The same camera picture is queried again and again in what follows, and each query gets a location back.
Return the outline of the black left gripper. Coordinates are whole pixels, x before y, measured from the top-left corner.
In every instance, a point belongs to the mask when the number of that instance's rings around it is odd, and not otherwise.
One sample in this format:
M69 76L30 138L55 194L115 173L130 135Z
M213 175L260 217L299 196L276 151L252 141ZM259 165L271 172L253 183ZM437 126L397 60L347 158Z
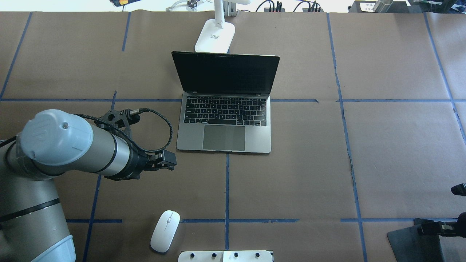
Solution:
M107 175L106 178L113 181L132 180L140 179L140 174L143 169L151 166L152 163L149 161L149 155L142 150L139 150L133 146L129 147L129 157L124 167L112 176ZM177 165L177 159L175 153L162 150L155 155L155 169L168 169L173 171Z

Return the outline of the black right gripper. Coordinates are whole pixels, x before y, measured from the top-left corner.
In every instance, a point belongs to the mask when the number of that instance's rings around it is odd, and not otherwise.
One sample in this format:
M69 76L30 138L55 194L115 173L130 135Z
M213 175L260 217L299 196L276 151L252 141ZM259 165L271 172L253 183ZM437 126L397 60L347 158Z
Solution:
M441 237L466 237L466 213L461 213L457 222L428 222L418 228L419 235Z

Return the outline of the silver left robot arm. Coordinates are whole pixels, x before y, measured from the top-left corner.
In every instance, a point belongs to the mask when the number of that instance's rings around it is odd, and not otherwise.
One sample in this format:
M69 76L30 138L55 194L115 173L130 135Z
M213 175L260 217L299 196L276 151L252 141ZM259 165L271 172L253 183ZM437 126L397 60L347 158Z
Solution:
M49 109L1 142L2 262L76 260L54 181L67 171L122 181L174 169L176 156L166 146L148 150L133 140L130 126L144 112L156 113L126 109L97 118Z

